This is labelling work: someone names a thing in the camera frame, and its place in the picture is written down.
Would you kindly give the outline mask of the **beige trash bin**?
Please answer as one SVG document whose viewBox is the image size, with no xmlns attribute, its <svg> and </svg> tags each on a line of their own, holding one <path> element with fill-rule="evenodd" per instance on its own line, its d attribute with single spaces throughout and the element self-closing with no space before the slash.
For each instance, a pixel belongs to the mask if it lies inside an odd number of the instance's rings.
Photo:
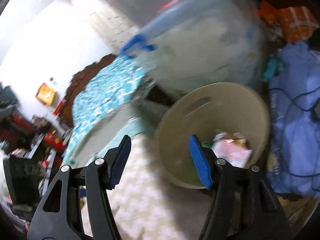
<svg viewBox="0 0 320 240">
<path fill-rule="evenodd" d="M 263 98 L 253 89 L 232 82 L 198 88 L 175 102 L 155 133 L 155 150 L 162 176 L 186 189 L 203 189 L 189 153 L 189 137 L 201 142 L 218 131 L 239 132 L 248 141 L 249 165 L 259 161 L 270 134 L 270 115 Z"/>
</svg>

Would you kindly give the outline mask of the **blue clothing pile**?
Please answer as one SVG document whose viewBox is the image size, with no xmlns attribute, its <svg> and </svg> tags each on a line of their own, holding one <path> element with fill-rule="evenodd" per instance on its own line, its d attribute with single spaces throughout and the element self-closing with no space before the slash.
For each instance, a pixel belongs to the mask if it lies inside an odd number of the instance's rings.
<svg viewBox="0 0 320 240">
<path fill-rule="evenodd" d="M 279 53 L 268 82 L 272 132 L 267 178 L 278 194 L 319 197 L 319 53 L 300 41 Z"/>
</svg>

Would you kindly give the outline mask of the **teal patterned quilt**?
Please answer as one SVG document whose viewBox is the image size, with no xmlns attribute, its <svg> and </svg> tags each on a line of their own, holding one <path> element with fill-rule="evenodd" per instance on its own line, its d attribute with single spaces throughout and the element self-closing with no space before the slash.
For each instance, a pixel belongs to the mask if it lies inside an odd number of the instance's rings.
<svg viewBox="0 0 320 240">
<path fill-rule="evenodd" d="M 72 105 L 73 130 L 63 154 L 63 164 L 75 163 L 76 150 L 93 127 L 112 110 L 128 102 L 146 72 L 132 59 L 122 56 L 99 70 Z"/>
</svg>

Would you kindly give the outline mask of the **orange box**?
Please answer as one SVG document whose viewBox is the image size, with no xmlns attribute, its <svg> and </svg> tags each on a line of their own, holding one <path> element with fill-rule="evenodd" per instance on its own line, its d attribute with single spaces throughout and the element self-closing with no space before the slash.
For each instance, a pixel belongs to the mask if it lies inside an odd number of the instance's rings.
<svg viewBox="0 0 320 240">
<path fill-rule="evenodd" d="M 262 1 L 258 10 L 260 19 L 271 31 L 272 40 L 296 43 L 307 40 L 319 28 L 319 22 L 307 7 L 276 9 Z"/>
</svg>

